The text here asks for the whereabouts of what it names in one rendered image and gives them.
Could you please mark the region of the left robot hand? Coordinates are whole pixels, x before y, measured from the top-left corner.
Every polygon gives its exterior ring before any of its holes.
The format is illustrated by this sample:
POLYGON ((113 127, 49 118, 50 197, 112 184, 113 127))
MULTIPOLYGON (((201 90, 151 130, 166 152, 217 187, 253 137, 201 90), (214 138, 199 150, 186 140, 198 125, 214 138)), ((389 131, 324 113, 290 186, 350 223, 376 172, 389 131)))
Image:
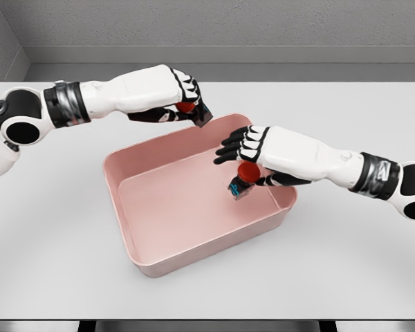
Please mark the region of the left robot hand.
POLYGON ((199 84, 191 75, 166 65, 128 73, 122 83, 124 88, 118 92, 116 110, 126 113, 133 121, 190 120, 175 104, 203 101, 199 84))

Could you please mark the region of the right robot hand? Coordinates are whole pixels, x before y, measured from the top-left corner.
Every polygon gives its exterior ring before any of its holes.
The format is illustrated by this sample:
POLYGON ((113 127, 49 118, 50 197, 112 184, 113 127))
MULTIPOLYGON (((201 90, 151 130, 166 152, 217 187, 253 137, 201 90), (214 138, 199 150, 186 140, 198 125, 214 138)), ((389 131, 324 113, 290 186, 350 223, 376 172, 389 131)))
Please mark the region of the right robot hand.
POLYGON ((318 181, 315 148, 307 138, 285 128, 249 125, 233 131, 221 142, 214 164, 244 160, 270 171, 254 181, 258 186, 295 186, 318 181))

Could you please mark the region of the red button industrial switch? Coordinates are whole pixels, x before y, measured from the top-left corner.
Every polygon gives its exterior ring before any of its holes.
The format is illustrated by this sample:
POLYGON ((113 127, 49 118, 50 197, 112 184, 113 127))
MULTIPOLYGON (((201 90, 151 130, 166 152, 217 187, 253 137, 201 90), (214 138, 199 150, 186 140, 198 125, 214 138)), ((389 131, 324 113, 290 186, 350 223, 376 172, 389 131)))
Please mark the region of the red button industrial switch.
POLYGON ((261 177, 257 164, 243 161, 237 168, 237 175, 230 181, 228 190, 234 200, 238 201, 247 196, 261 177))
POLYGON ((178 111, 187 115, 199 128, 204 127, 211 119, 213 119, 212 113, 203 101, 197 103, 178 102, 175 104, 175 107, 178 111))

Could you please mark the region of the pink rectangular basket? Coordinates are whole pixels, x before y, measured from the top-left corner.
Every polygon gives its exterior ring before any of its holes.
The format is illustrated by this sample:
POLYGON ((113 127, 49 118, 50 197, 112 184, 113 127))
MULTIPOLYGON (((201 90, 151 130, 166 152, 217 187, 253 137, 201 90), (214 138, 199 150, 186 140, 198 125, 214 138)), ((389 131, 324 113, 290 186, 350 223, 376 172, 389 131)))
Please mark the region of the pink rectangular basket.
POLYGON ((279 226, 294 187, 228 191, 238 163, 213 163, 221 141, 250 124, 237 113, 110 153, 103 172, 130 260, 160 277, 279 226))

